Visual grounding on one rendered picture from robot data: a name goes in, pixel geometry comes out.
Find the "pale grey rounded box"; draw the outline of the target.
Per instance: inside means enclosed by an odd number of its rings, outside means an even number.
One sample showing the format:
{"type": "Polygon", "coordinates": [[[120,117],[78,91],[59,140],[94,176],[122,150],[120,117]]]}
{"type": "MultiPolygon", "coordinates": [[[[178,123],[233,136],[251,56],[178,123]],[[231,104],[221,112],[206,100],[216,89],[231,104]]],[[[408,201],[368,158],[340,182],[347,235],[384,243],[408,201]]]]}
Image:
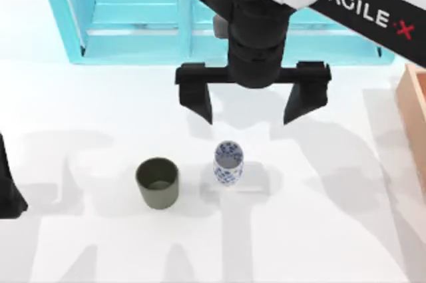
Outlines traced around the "pale grey rounded box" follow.
{"type": "Polygon", "coordinates": [[[213,17],[214,36],[218,39],[228,38],[228,22],[223,17],[215,15],[213,17]]]}

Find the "blue and white patterned cup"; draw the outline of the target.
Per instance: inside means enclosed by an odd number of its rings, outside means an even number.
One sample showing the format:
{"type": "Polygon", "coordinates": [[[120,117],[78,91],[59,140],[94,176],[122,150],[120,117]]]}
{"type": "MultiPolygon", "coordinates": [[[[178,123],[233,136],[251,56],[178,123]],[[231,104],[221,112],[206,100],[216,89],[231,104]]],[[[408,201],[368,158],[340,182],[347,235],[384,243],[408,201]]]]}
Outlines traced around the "blue and white patterned cup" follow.
{"type": "Polygon", "coordinates": [[[244,168],[244,152],[241,146],[231,140],[222,141],[214,151],[213,173],[224,186],[235,184],[244,168]]]}

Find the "white square coaster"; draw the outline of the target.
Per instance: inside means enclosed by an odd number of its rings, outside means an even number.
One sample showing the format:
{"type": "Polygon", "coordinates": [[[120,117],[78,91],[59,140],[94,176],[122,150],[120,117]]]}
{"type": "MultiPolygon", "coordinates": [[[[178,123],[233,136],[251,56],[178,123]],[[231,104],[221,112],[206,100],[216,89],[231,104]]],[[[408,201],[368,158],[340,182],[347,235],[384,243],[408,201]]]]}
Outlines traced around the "white square coaster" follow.
{"type": "Polygon", "coordinates": [[[207,165],[201,174],[200,192],[218,194],[229,192],[238,194],[267,194],[270,191],[270,177],[265,167],[254,161],[247,162],[241,177],[235,182],[220,182],[214,175],[213,165],[207,165]]]}

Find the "olive green cup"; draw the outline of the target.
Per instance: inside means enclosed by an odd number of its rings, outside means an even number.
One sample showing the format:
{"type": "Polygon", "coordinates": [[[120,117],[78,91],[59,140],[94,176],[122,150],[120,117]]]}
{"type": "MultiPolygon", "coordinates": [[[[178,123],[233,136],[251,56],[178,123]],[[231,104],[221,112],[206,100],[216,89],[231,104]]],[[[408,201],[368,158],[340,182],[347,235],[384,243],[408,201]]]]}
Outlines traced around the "olive green cup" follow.
{"type": "Polygon", "coordinates": [[[178,199],[179,169],[164,157],[153,157],[140,163],[135,180],[146,205],[155,210],[170,208],[178,199]]]}

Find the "light blue rack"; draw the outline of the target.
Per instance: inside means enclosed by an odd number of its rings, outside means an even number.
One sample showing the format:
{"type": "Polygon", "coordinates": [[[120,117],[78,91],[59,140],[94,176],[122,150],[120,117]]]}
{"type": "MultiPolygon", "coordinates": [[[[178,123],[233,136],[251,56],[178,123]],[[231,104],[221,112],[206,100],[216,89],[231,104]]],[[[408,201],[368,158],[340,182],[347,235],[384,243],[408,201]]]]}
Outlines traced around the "light blue rack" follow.
{"type": "MultiPolygon", "coordinates": [[[[225,65],[228,42],[199,0],[49,0],[69,61],[86,65],[225,65]]],[[[290,19],[283,65],[389,65],[395,54],[311,9],[290,19]]]]}

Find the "salmon-coloured shallow box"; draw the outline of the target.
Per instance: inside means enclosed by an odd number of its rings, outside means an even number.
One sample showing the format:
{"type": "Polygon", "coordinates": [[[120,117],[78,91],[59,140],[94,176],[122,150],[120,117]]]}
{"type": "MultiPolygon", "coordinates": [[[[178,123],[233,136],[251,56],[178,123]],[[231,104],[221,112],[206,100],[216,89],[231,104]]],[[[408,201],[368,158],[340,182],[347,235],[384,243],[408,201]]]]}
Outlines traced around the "salmon-coloured shallow box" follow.
{"type": "Polygon", "coordinates": [[[406,64],[395,96],[419,182],[426,192],[426,69],[406,64]]]}

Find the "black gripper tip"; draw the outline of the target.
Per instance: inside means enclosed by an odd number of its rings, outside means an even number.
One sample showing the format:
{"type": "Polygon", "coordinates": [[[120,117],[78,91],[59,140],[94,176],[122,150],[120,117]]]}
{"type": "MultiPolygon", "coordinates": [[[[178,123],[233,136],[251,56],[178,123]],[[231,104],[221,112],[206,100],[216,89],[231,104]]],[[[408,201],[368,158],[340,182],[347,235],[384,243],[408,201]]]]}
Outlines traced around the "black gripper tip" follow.
{"type": "Polygon", "coordinates": [[[19,218],[29,205],[15,184],[0,133],[0,220],[19,218]]]}

